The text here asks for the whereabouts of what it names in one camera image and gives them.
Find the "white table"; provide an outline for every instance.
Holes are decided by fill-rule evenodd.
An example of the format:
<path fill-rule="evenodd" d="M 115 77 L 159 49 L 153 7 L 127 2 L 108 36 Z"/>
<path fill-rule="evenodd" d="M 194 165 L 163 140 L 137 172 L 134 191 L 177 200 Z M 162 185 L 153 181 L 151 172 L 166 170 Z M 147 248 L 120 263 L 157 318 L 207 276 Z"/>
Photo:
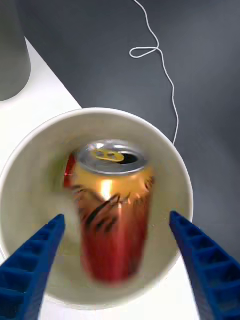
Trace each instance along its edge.
<path fill-rule="evenodd" d="M 0 173 L 15 147 L 36 127 L 62 113 L 81 108 L 36 50 L 28 43 L 31 76 L 17 96 L 0 102 Z M 45 301 L 42 320 L 197 320 L 192 289 L 182 258 L 167 279 L 142 297 L 120 307 L 79 311 Z"/>

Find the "gray trash bin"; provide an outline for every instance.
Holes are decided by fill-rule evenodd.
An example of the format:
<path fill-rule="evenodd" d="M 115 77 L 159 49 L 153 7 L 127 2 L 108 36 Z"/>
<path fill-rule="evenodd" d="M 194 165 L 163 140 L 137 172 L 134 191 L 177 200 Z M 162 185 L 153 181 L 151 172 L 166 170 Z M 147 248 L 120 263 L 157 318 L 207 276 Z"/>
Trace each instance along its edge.
<path fill-rule="evenodd" d="M 14 0 L 0 0 L 0 101 L 27 84 L 31 63 Z"/>

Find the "gray floor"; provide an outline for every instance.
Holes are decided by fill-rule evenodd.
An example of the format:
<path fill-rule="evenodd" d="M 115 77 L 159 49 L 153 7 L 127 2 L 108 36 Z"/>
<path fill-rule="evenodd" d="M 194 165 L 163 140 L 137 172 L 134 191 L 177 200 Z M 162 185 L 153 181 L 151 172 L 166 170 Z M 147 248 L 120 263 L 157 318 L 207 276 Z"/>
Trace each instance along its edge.
<path fill-rule="evenodd" d="M 84 107 L 129 111 L 173 139 L 171 87 L 132 0 L 18 0 L 24 31 Z M 240 261 L 240 1 L 141 0 L 175 86 L 193 222 Z"/>

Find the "can lid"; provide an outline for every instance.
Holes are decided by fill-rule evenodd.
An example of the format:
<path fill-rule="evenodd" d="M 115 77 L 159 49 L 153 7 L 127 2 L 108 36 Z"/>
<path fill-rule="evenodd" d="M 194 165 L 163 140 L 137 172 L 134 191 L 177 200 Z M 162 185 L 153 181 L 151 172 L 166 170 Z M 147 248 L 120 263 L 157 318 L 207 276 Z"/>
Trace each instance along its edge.
<path fill-rule="evenodd" d="M 86 170 L 101 175 L 123 176 L 141 171 L 148 160 L 135 145 L 123 140 L 99 140 L 76 154 Z"/>

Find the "red and gold can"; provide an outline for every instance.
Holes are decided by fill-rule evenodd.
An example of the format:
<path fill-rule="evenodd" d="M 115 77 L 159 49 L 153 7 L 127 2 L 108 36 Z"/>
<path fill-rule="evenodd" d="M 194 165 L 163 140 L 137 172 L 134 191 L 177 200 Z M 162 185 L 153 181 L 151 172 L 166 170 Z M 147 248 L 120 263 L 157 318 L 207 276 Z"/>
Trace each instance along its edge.
<path fill-rule="evenodd" d="M 127 141 L 96 141 L 70 156 L 64 186 L 74 194 L 82 262 L 92 278 L 117 283 L 138 271 L 153 183 L 147 158 Z"/>

